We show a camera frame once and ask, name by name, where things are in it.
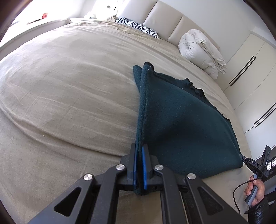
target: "zebra print pillow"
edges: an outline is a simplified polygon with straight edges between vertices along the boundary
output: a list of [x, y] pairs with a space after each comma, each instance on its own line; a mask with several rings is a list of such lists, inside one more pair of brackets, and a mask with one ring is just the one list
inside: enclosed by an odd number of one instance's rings
[[122, 18], [116, 19], [115, 22], [131, 26], [131, 27], [133, 27], [135, 29], [138, 29], [138, 30], [140, 30], [140, 31], [142, 31], [144, 33], [147, 33], [147, 34], [149, 34], [149, 35], [151, 35], [151, 36], [153, 36], [155, 38], [159, 38], [158, 37], [158, 33], [155, 30], [153, 30], [153, 29], [151, 29], [151, 28], [149, 28], [149, 27], [147, 27], [147, 26], [145, 26], [143, 24], [136, 23], [133, 20], [130, 20], [128, 18], [122, 17]]

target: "white duvet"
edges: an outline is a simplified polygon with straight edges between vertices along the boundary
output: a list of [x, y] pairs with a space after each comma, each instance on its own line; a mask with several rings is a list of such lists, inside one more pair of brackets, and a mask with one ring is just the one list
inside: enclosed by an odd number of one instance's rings
[[178, 48], [182, 56], [200, 67], [212, 79], [217, 79], [218, 72], [225, 73], [226, 63], [222, 55], [200, 30], [190, 29], [185, 33]]

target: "black sleeve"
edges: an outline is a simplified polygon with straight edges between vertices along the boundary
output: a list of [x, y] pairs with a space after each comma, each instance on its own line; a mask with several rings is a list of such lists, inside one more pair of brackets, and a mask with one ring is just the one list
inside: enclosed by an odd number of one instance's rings
[[268, 201], [266, 196], [258, 204], [248, 210], [248, 222], [250, 224], [265, 224], [268, 216]]
[[268, 202], [274, 201], [276, 199], [276, 191], [270, 192], [266, 195]]

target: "person's hand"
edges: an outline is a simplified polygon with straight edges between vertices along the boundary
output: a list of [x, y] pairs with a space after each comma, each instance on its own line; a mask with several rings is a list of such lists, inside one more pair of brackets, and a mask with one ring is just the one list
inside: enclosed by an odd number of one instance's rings
[[244, 190], [244, 195], [250, 195], [254, 185], [257, 186], [258, 190], [256, 197], [251, 204], [252, 207], [258, 204], [264, 198], [264, 183], [260, 179], [249, 182], [247, 188]]

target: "beige bedspread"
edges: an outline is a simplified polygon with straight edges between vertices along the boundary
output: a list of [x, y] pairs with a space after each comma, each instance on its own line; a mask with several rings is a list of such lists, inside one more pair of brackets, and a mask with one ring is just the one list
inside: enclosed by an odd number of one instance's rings
[[[0, 62], [0, 199], [27, 223], [85, 173], [105, 172], [135, 140], [139, 92], [132, 67], [188, 77], [231, 120], [241, 152], [242, 128], [219, 86], [177, 47], [113, 22], [69, 24], [25, 43]], [[243, 167], [204, 181], [234, 207], [232, 192], [249, 179]], [[236, 192], [242, 212], [244, 188]], [[161, 223], [159, 193], [123, 193], [117, 223]]]

